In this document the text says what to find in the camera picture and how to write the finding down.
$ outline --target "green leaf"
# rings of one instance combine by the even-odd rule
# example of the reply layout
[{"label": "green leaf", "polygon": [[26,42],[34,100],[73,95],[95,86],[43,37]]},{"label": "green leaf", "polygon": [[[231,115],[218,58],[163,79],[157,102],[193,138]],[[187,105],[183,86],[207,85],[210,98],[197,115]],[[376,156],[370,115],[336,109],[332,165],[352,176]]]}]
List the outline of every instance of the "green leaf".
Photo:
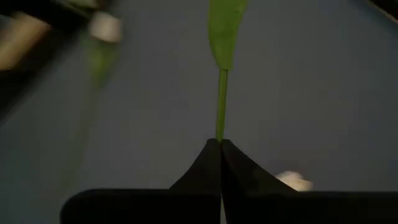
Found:
[{"label": "green leaf", "polygon": [[208,38],[221,69],[231,70],[234,46],[247,0],[210,0]]}]

